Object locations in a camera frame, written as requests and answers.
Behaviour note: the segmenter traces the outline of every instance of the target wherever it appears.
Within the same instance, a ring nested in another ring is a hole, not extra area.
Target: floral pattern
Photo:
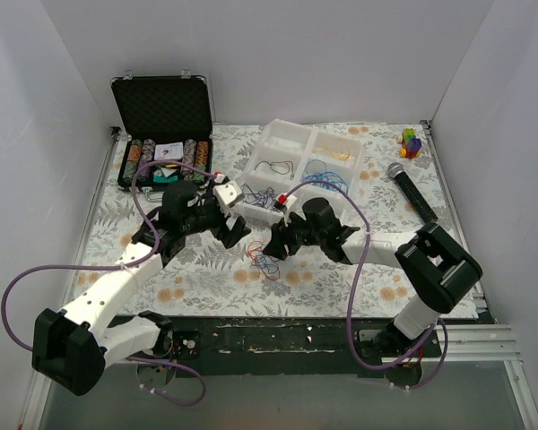
[[[386,177],[386,168],[398,156],[395,137],[405,127],[413,128],[424,144],[421,156],[405,160],[407,173],[440,217],[440,224],[457,238],[456,226],[445,200],[435,161],[419,125],[325,124],[314,125],[334,133],[358,138],[366,157],[354,198],[365,211],[373,231],[398,232],[421,227],[421,220],[396,184]],[[262,127],[216,125],[213,128],[213,170],[231,178],[246,165]],[[83,258],[85,264],[114,262],[139,228],[130,193],[117,187],[117,173],[126,147],[117,144],[112,169]],[[145,211],[157,203],[140,197]],[[348,221],[360,225],[352,215]],[[226,250],[209,233],[191,236],[186,248],[160,274],[142,286],[124,306],[121,314],[137,314],[149,309],[167,315],[193,316],[289,316],[342,317],[346,315],[354,266],[335,264],[317,248],[303,248],[297,255],[278,262],[280,278],[270,280],[251,267],[247,246],[255,240],[267,243],[269,226],[248,219],[252,233]],[[93,272],[76,273],[72,297],[89,288]],[[353,314],[359,317],[392,317],[414,295],[402,270],[365,265],[360,277]],[[449,315],[476,318],[470,295]]]

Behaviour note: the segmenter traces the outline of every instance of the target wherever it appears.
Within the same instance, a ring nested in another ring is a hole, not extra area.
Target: microphone
[[[424,200],[421,192],[412,183],[412,180],[404,171],[404,166],[401,163],[392,163],[386,172],[395,180],[425,224],[438,221],[437,214],[434,213],[427,201]]]

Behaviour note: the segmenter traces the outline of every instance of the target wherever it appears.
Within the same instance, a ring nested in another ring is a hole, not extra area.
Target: purple cable
[[[173,363],[173,362],[167,361],[167,360],[150,360],[150,359],[147,359],[147,358],[138,358],[138,357],[128,357],[127,359],[129,361],[137,361],[139,363],[147,363],[147,364],[150,364],[150,365],[176,367],[179,370],[183,370],[184,372],[188,372],[188,373],[194,375],[197,378],[197,380],[199,381],[199,383],[201,384],[201,394],[199,394],[199,396],[197,396],[197,398],[195,398],[193,400],[176,399],[175,397],[170,396],[169,394],[167,394],[164,390],[159,390],[157,388],[153,388],[153,387],[151,387],[149,385],[143,384],[144,389],[146,389],[148,391],[153,391],[158,396],[161,396],[164,399],[167,399],[170,402],[175,403],[176,405],[186,406],[186,407],[194,406],[197,403],[199,403],[205,397],[205,393],[206,393],[206,390],[207,390],[206,386],[205,386],[205,379],[196,370],[192,369],[191,367],[187,367],[186,365],[181,365],[179,363]]]
[[[182,163],[176,159],[160,159],[157,161],[152,161],[150,163],[147,163],[145,165],[146,168],[150,168],[151,166],[157,166],[161,164],[177,164],[181,167],[188,168],[196,173],[199,173],[201,175],[204,175],[205,177],[209,178],[215,178],[214,174],[204,172],[203,170],[199,168],[194,168],[193,166],[190,166],[186,163]],[[135,188],[135,183],[137,182],[137,177],[139,176],[140,171],[138,170],[135,172],[134,177],[132,178],[132,197],[134,199],[134,205],[135,208],[140,212],[140,215],[142,216],[143,222],[150,228],[150,231],[153,233],[154,237],[154,244],[152,250],[145,255],[144,257],[140,258],[139,260],[135,260],[133,262],[128,262],[124,264],[124,267],[134,267],[138,264],[142,264],[143,262],[146,262],[152,256],[156,253],[160,246],[160,235],[158,234],[157,230],[153,226],[152,222],[149,218],[147,218],[147,215],[143,212],[142,205],[137,200],[137,189]],[[8,303],[8,297],[10,296],[10,293],[14,286],[26,276],[36,272],[36,271],[54,271],[54,270],[63,270],[63,271],[120,271],[123,270],[122,266],[87,266],[82,264],[44,264],[36,267],[32,267],[26,271],[23,271],[18,276],[16,276],[12,281],[8,284],[8,287],[6,287],[6,290],[4,291],[2,295],[2,301],[0,303],[0,315],[2,317],[2,325],[4,326],[6,333],[8,333],[8,336],[10,336],[10,339],[12,339],[17,345],[20,347],[26,349],[27,351],[31,352],[32,347],[28,345],[27,343],[23,342],[16,334],[13,332],[12,327],[10,326],[10,323],[8,322],[8,313],[6,312],[6,305]],[[196,374],[196,372],[191,369],[187,370],[188,372],[191,372],[192,374]]]
[[[369,232],[369,234],[367,234],[367,238],[365,239],[365,246],[364,246],[364,249],[362,251],[362,255],[360,256],[359,263],[357,264],[357,270],[355,271],[355,276],[352,279],[351,292],[349,294],[349,303],[347,305],[347,318],[346,318],[346,324],[345,325],[346,325],[346,330],[347,330],[347,341],[349,343],[349,350],[351,352],[351,355],[355,359],[355,361],[357,362],[358,365],[360,365],[361,367],[364,367],[365,369],[368,369],[368,370],[386,370],[386,369],[390,369],[392,367],[395,367],[395,366],[401,364],[406,358],[408,358],[412,354],[414,354],[422,346],[422,344],[429,338],[430,334],[434,330],[434,324],[430,325],[430,327],[422,334],[421,338],[414,344],[414,346],[412,346],[412,348],[407,350],[404,354],[402,354],[399,358],[392,361],[391,363],[386,363],[385,365],[370,365],[370,364],[365,363],[363,360],[360,359],[359,354],[357,353],[357,350],[356,350],[356,348],[354,346],[354,342],[353,342],[351,316],[352,316],[352,307],[353,307],[353,303],[354,303],[354,300],[355,300],[355,294],[357,292],[357,284],[359,283],[360,273],[362,271],[362,266],[365,264],[365,260],[367,259],[367,254],[369,253],[369,247],[370,247],[370,224],[369,224],[369,221],[367,220],[367,217],[365,217],[365,214],[360,210],[359,206],[357,206],[357,203],[355,203],[354,200],[344,190],[342,190],[339,186],[337,186],[335,184],[331,184],[331,183],[329,183],[327,181],[320,181],[320,180],[317,180],[317,179],[312,179],[312,180],[309,180],[309,181],[301,182],[300,184],[297,184],[293,188],[291,188],[290,191],[288,193],[286,193],[285,195],[287,197],[289,197],[291,194],[293,194],[295,191],[300,189],[302,186],[308,185],[308,184],[314,184],[314,183],[330,185],[335,190],[337,190],[339,193],[341,193],[343,195],[343,197],[345,199],[347,199],[347,201],[351,204],[351,206],[354,208],[354,210],[357,211],[357,213],[361,217],[362,221],[364,222],[365,227],[367,228],[367,232]],[[439,320],[438,322],[441,323],[441,325],[443,326],[443,329],[444,329],[445,325],[442,322],[442,320]],[[443,354],[442,354],[442,358],[441,358],[442,363],[444,363],[444,356],[446,355],[446,351],[448,350],[448,345],[447,345],[448,336],[447,336],[447,333],[446,333],[446,329],[444,329],[444,330],[445,330],[445,349],[443,350]],[[437,366],[437,369],[435,369],[435,372],[429,378],[427,378],[427,381],[431,381],[436,376],[436,373],[439,370],[440,370],[440,366]],[[418,385],[417,385],[417,388],[420,388],[421,386],[424,385],[424,383],[423,384],[419,383]]]

